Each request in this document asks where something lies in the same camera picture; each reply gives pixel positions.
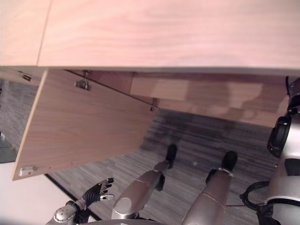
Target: black cable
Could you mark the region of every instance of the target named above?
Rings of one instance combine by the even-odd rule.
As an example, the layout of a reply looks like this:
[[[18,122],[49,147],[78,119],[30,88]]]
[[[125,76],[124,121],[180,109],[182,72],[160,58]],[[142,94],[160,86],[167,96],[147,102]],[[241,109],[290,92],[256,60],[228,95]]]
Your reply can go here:
[[[226,207],[247,207],[246,205],[226,205]]]
[[[286,76],[286,77],[285,77],[285,88],[286,88],[286,93],[287,93],[287,95],[290,97],[289,86],[290,86],[290,84],[289,84],[289,76]]]
[[[254,211],[258,211],[260,208],[259,204],[255,204],[253,202],[251,202],[248,198],[249,193],[264,187],[267,187],[270,184],[270,181],[259,181],[256,182],[254,184],[251,184],[246,191],[240,195],[240,199],[242,200],[242,202],[244,203],[244,205],[246,205],[248,208],[254,210]]]

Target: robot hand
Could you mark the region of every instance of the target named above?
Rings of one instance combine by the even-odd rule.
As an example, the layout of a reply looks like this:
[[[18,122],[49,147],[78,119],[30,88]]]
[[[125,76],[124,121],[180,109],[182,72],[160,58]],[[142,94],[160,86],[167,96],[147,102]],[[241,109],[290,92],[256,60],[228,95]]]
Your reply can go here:
[[[87,223],[89,213],[86,209],[98,201],[107,201],[114,199],[114,195],[107,194],[108,188],[113,183],[113,178],[105,179],[89,190],[87,190],[81,199],[76,202],[68,201],[65,206],[55,211],[52,219],[46,225],[75,225]]]
[[[111,183],[113,183],[113,178],[108,178],[87,190],[81,197],[81,199],[85,201],[86,207],[89,207],[91,204],[101,200],[114,199],[114,195],[105,195],[108,192],[106,189],[112,186]]]

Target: wooden panel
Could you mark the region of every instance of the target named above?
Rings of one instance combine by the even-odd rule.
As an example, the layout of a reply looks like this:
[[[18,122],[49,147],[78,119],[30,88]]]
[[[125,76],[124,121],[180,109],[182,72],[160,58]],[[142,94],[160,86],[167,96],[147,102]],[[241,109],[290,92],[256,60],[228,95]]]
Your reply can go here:
[[[299,69],[299,7],[297,0],[53,0],[39,65]]]
[[[181,77],[186,76],[189,79],[180,79],[180,74],[161,75],[165,78],[135,76],[130,93],[187,101],[204,108],[220,106],[254,112],[283,114],[288,105],[284,77],[181,74]]]
[[[18,153],[33,175],[78,166],[137,150],[156,112],[149,105],[90,82],[91,91],[74,87],[80,77],[60,70],[44,75]]]
[[[83,74],[82,70],[72,71],[80,75]],[[92,70],[88,79],[129,94],[132,76],[132,72]]]
[[[37,65],[51,0],[0,0],[0,65]]]
[[[41,72],[44,71],[44,69],[38,69],[39,72],[35,72],[34,75],[31,73],[25,73],[27,76],[31,77],[31,80],[25,80],[21,77],[20,72],[17,70],[8,68],[8,67],[0,67],[0,79],[17,82],[17,83],[23,83],[26,85],[32,85],[32,86],[38,86],[42,77]]]
[[[273,128],[279,116],[283,113],[260,110],[243,110],[219,105],[205,105],[194,102],[160,99],[158,107],[185,113],[210,116],[224,120],[234,120]]]
[[[144,97],[144,96],[139,96],[139,95],[131,95],[135,98],[138,98],[139,100],[142,100],[143,102],[147,102],[148,104],[153,103],[153,98],[152,97]]]

